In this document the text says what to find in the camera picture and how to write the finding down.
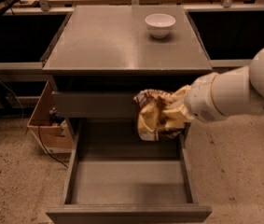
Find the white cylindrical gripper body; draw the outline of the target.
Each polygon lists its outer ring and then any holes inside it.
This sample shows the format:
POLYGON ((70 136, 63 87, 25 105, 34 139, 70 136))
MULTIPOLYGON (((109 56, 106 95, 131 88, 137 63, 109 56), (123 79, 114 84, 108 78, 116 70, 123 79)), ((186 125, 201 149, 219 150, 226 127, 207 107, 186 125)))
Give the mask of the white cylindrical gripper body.
POLYGON ((198 77, 188 88, 185 106, 190 115, 202 122, 224 120, 226 117, 215 106, 213 82, 218 73, 198 77))

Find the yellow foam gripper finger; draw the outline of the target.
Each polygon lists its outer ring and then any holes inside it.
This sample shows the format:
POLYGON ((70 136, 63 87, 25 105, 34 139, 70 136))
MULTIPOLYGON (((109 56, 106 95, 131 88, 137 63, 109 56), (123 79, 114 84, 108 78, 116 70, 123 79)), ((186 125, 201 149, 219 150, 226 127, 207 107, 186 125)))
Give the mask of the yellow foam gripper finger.
POLYGON ((165 127, 168 129, 184 128, 187 122, 191 122, 191 115, 184 105, 172 109, 165 109, 162 115, 165 118, 165 127))
POLYGON ((185 102, 185 98, 187 97, 187 93, 190 90, 190 86, 189 85, 185 85, 183 87, 181 87, 180 89, 178 89, 177 91, 175 91, 172 94, 172 100, 174 104, 183 104, 185 102))

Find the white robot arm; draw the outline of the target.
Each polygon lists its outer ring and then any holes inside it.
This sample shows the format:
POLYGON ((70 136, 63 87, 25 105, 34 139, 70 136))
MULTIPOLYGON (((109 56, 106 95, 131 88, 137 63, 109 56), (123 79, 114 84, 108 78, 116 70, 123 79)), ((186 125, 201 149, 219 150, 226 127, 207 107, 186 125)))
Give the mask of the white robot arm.
POLYGON ((264 115, 264 49, 247 66, 213 72, 183 87, 161 121, 168 128, 183 128, 194 119, 213 122, 245 114, 264 115))

